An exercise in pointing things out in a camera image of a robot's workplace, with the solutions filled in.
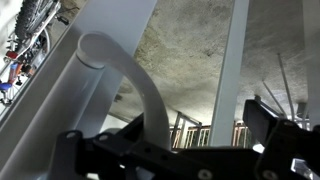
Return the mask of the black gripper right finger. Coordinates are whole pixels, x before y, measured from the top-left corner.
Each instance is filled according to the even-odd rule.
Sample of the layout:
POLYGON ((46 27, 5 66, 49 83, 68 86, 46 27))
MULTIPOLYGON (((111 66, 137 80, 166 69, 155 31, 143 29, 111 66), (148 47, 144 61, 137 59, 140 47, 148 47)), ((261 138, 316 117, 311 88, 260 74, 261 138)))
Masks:
POLYGON ((255 166, 258 180, 307 180, 291 170, 294 159, 304 160, 312 172, 320 175, 318 126, 308 131, 288 119, 277 119, 253 99, 245 101, 243 120, 264 146, 255 166))

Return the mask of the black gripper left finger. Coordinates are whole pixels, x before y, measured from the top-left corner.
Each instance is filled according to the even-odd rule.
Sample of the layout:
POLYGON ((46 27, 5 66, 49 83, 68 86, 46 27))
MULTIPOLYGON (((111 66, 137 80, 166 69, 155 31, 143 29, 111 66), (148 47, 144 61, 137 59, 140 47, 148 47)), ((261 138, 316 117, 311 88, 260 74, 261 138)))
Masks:
POLYGON ((85 138, 78 130, 58 135, 49 180, 199 180, 199 164, 138 138, 144 116, 112 134, 85 138))

